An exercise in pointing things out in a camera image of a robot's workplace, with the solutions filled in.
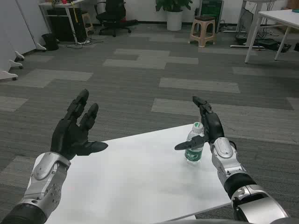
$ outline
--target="potted plant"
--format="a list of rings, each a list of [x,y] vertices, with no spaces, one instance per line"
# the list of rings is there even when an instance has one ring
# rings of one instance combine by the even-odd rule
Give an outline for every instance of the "potted plant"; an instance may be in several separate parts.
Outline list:
[[[181,7],[185,6],[191,9],[189,3],[191,0],[156,0],[156,11],[163,8],[167,11],[167,29],[170,31],[178,31],[182,28],[183,10]]]

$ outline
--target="plastic water bottle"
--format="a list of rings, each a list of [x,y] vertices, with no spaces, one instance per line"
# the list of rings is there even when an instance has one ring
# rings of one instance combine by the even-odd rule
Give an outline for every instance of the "plastic water bottle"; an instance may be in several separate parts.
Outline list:
[[[193,124],[192,130],[188,134],[187,141],[191,141],[193,137],[200,135],[203,137],[204,126],[200,122],[195,122]],[[201,159],[202,150],[204,148],[204,143],[202,145],[196,146],[196,148],[186,149],[185,157],[189,163],[197,164]]]

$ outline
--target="bottle cap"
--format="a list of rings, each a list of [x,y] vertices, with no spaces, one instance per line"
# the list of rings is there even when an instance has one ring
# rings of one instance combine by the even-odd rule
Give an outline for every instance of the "bottle cap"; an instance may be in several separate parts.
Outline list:
[[[196,134],[201,134],[204,132],[204,126],[200,122],[195,122],[192,127],[193,132]]]

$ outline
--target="green leaves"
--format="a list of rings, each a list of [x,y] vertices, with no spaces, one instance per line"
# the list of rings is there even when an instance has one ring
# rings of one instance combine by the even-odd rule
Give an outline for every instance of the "green leaves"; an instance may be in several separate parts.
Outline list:
[[[191,10],[189,3],[193,3],[191,0],[156,0],[156,11],[160,11],[163,8],[164,11],[169,12],[181,12],[181,7],[186,7]]]

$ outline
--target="wall baseboard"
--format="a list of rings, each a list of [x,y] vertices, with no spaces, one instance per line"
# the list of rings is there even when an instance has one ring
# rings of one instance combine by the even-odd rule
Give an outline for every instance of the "wall baseboard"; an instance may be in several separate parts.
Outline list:
[[[162,22],[162,21],[138,21],[138,23],[140,24],[166,24],[167,22]],[[191,22],[182,22],[183,25],[192,25]],[[100,27],[101,25],[99,23],[93,23],[93,26],[95,27]],[[237,24],[236,23],[221,23],[220,24],[220,27],[223,27],[223,26],[230,26],[230,27],[236,27]]]

